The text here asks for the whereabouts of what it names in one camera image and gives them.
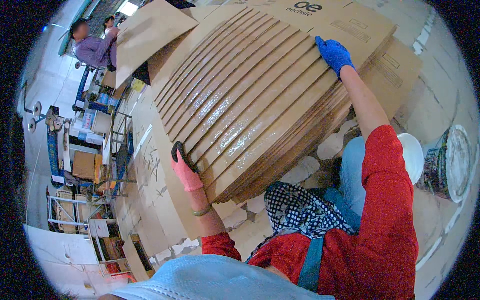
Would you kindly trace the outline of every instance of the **window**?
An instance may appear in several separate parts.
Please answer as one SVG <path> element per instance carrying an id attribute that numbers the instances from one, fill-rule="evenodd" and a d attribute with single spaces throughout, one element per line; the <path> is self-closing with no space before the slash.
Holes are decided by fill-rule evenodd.
<path id="1" fill-rule="evenodd" d="M 138 9 L 138 6 L 136 6 L 133 3 L 126 2 L 122 8 L 120 8 L 120 12 L 126 14 L 127 16 L 133 15 L 134 12 Z"/>

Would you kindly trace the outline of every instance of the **bucket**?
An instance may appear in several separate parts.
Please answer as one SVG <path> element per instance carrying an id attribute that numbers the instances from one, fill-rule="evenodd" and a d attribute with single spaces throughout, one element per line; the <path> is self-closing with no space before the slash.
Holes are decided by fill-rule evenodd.
<path id="1" fill-rule="evenodd" d="M 448 128 L 440 139 L 423 147 L 425 162 L 417 187 L 450 199 L 464 200 L 470 191 L 471 149 L 461 125 Z"/>
<path id="2" fill-rule="evenodd" d="M 408 176 L 415 184 L 423 171 L 423 150 L 420 142 L 409 133 L 397 135 L 403 147 L 403 160 L 405 160 L 405 169 Z"/>

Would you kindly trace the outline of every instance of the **blue glove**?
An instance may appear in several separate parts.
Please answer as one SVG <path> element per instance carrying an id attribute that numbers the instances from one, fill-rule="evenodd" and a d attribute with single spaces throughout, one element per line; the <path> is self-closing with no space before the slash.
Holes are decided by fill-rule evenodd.
<path id="1" fill-rule="evenodd" d="M 316 36 L 315 43 L 317 44 L 318 50 L 323 59 L 335 71 L 339 79 L 340 69 L 343 66 L 348 65 L 355 69 L 352 59 L 350 58 L 350 52 L 339 42 L 332 39 L 324 41 L 321 37 Z"/>

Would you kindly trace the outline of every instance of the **printed logo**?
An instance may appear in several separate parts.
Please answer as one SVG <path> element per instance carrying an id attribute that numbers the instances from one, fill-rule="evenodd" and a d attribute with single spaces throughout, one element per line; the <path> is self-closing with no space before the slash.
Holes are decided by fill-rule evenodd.
<path id="1" fill-rule="evenodd" d="M 310 17 L 312 12 L 316 12 L 322 9 L 321 5 L 319 4 L 310 4 L 308 1 L 300 1 L 293 5 L 295 8 L 288 7 L 285 10 L 289 12 L 296 12 L 302 15 L 306 15 Z"/>

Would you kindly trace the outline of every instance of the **purple shirt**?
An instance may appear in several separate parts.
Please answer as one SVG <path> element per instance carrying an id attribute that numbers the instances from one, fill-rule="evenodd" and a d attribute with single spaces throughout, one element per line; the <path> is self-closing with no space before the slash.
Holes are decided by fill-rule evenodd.
<path id="1" fill-rule="evenodd" d="M 89 36 L 75 43 L 73 46 L 78 60 L 94 67 L 106 67 L 108 65 L 108 47 L 114 36 L 105 38 Z M 110 50 L 112 65 L 117 66 L 117 42 L 112 43 Z"/>

